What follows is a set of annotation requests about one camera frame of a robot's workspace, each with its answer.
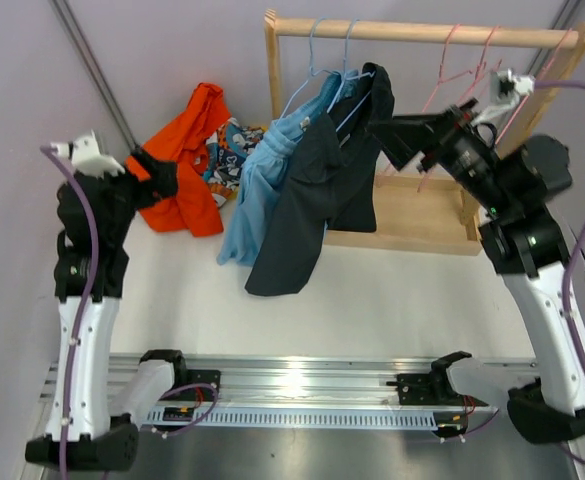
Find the pink hanger patterned shorts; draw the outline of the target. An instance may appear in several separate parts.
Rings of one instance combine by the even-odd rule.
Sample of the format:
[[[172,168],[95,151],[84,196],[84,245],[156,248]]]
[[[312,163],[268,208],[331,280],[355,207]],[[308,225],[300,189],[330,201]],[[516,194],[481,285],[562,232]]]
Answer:
[[[475,65],[475,67],[473,69],[468,69],[465,71],[462,71],[458,74],[452,75],[452,76],[445,76],[445,61],[446,61],[446,55],[447,55],[447,50],[448,50],[448,46],[451,42],[452,36],[453,34],[460,28],[460,24],[457,24],[455,26],[452,27],[452,29],[450,30],[449,34],[447,35],[445,42],[444,42],[444,47],[443,47],[443,51],[441,54],[441,60],[439,63],[439,70],[438,70],[438,77],[437,77],[437,82],[435,84],[434,89],[432,90],[428,100],[426,101],[424,107],[422,108],[421,112],[425,113],[427,111],[427,109],[429,108],[431,102],[434,100],[434,97],[436,96],[438,90],[440,89],[440,87],[442,85],[445,85],[447,83],[450,83],[454,80],[460,79],[464,76],[472,76],[472,83],[466,88],[466,90],[461,94],[461,96],[459,97],[459,99],[457,100],[456,104],[460,105],[462,103],[463,100],[465,100],[466,98],[468,98],[470,96],[471,93],[474,92],[475,88],[477,87],[477,85],[479,84],[479,82],[485,77],[486,75],[486,71],[487,71],[487,61],[486,61],[486,54],[487,51],[490,47],[490,44],[492,42],[492,37],[495,35],[495,33],[501,28],[500,25],[496,25],[494,26],[490,33],[487,36],[487,39],[485,41],[485,43],[483,44],[483,48],[481,51],[481,56],[479,57],[479,60],[477,62],[477,64]]]

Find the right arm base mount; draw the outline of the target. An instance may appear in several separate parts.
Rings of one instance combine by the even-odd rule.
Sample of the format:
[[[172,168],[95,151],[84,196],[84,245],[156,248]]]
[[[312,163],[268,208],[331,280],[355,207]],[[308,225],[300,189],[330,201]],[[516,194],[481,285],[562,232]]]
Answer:
[[[396,391],[399,404],[404,406],[487,406],[476,398],[452,392],[447,386],[432,380],[427,373],[397,374],[385,385]]]

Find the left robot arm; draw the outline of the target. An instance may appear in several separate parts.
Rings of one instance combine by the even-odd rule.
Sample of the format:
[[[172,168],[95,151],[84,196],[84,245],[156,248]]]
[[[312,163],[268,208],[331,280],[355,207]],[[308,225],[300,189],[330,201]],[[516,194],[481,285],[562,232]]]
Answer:
[[[69,170],[60,145],[42,149],[65,176],[57,192],[55,296],[61,327],[52,411],[44,433],[26,444],[27,462],[72,471],[127,471],[144,418],[162,398],[176,400],[189,376],[179,350],[155,349],[140,359],[133,378],[108,397],[113,327],[123,296],[129,257],[124,242],[136,213],[178,191],[177,166],[142,148],[133,157],[148,172],[141,180],[128,169],[96,176]]]

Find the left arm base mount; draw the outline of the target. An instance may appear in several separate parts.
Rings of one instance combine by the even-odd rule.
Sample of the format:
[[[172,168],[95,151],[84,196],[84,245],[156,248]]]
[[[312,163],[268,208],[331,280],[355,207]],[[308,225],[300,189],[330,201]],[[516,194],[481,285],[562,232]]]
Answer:
[[[170,397],[171,400],[206,403],[213,400],[213,393],[201,384],[209,384],[218,390],[221,387],[222,373],[220,370],[194,369],[189,370],[184,385],[197,384],[195,388],[188,388]]]

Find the patterned colourful shorts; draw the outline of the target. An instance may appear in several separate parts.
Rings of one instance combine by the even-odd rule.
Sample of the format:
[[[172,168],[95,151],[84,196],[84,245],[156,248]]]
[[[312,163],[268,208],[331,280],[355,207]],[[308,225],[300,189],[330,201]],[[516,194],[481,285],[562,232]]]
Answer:
[[[230,117],[206,140],[203,180],[219,209],[236,197],[243,165],[266,131],[262,126],[242,126]]]

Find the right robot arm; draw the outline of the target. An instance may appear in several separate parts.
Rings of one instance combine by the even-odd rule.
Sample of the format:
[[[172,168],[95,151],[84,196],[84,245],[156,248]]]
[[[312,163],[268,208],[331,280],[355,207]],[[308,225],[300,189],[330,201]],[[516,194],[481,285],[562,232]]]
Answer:
[[[572,184],[569,152],[535,134],[506,156],[479,133],[473,103],[439,114],[374,121],[369,132],[392,165],[418,158],[441,166],[488,214],[484,252],[515,300],[536,356],[525,382],[458,351],[431,365],[430,395],[440,403],[471,396],[506,411],[532,444],[585,436],[585,329],[567,279],[571,259],[548,203]]]

